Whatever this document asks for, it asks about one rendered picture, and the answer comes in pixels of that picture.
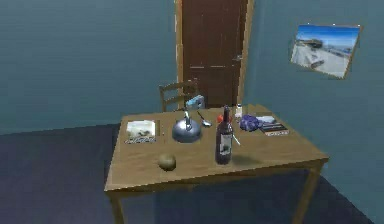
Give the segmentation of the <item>dark wine bottle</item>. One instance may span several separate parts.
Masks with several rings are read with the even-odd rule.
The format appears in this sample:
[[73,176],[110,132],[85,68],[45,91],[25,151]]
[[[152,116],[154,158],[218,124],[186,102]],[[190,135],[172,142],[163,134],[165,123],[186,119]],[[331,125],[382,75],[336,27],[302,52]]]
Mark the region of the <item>dark wine bottle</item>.
[[215,161],[217,164],[228,164],[232,156],[233,128],[229,121],[230,108],[224,107],[223,120],[218,124],[216,130]]

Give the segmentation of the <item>light blue box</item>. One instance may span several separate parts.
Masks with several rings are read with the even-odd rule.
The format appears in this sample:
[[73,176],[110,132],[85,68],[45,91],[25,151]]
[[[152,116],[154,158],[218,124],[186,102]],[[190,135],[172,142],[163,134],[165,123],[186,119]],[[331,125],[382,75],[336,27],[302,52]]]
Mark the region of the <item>light blue box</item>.
[[205,99],[202,95],[197,95],[186,102],[189,109],[203,109],[205,107]]

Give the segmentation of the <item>metal spoon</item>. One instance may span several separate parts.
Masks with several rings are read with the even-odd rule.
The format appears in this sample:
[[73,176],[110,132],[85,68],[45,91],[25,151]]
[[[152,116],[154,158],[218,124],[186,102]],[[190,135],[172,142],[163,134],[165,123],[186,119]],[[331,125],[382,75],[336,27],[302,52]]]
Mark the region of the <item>metal spoon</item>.
[[208,120],[206,120],[199,111],[197,111],[198,115],[200,116],[200,118],[202,119],[202,125],[204,127],[211,127],[212,126],[212,123]]

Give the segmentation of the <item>grey metal kettle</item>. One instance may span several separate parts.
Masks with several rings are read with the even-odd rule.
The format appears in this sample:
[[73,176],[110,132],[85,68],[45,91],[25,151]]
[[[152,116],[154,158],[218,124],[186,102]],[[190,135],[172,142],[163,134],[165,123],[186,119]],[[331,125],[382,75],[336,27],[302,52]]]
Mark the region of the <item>grey metal kettle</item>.
[[193,143],[201,138],[200,124],[190,117],[188,111],[173,125],[172,138],[180,143]]

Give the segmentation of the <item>wooden chair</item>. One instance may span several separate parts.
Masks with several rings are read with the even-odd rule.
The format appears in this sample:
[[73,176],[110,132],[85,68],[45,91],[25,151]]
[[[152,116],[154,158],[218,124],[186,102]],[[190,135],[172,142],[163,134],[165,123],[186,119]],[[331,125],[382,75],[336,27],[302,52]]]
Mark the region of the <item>wooden chair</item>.
[[161,109],[166,112],[170,105],[177,105],[176,111],[183,110],[186,102],[199,94],[196,78],[159,86]]

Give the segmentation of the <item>wooden table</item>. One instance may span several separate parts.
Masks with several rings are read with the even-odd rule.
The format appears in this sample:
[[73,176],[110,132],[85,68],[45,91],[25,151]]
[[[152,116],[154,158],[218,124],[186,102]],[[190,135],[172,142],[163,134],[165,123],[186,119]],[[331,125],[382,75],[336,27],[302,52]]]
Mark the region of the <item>wooden table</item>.
[[[114,224],[125,224],[120,200],[156,191],[218,183],[259,175],[273,175],[294,170],[307,170],[301,198],[291,224],[303,224],[311,196],[323,164],[329,156],[321,152],[294,129],[288,135],[268,137],[260,131],[235,130],[240,140],[233,146],[232,161],[228,165],[215,162],[216,128],[204,128],[195,143],[178,143],[172,138],[172,126],[183,113],[164,112],[127,115],[121,119],[104,192],[112,205]],[[129,121],[154,120],[156,141],[127,144],[126,128]],[[161,154],[176,157],[176,168],[164,171],[158,166]]]

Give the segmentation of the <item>brown round potato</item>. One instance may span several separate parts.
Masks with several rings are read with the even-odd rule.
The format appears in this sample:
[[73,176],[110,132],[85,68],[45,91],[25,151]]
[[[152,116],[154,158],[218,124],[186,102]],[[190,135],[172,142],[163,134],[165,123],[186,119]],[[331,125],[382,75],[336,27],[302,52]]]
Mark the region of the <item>brown round potato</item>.
[[172,154],[161,154],[158,166],[164,171],[173,171],[176,168],[176,157]]

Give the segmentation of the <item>purple crumpled cloth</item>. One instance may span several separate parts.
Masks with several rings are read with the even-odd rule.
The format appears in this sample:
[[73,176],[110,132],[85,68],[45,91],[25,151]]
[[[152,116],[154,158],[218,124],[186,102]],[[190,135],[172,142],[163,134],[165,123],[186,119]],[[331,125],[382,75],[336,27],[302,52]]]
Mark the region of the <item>purple crumpled cloth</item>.
[[262,126],[262,122],[255,116],[245,114],[242,116],[239,127],[248,132],[255,131]]

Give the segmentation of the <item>dark brown room door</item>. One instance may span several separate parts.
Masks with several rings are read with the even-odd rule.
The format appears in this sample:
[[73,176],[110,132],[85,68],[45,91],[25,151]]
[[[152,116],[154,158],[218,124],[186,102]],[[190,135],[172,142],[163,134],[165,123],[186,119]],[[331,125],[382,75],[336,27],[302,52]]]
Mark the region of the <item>dark brown room door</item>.
[[[179,82],[196,78],[208,108],[235,105],[251,0],[175,0]],[[242,61],[233,61],[242,55]]]

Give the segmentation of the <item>framed landscape picture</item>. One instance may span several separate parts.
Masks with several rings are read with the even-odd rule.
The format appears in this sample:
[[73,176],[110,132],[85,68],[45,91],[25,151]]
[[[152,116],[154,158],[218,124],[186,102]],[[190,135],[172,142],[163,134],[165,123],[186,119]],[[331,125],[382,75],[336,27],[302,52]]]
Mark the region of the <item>framed landscape picture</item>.
[[290,62],[333,78],[344,79],[361,31],[360,25],[299,25]]

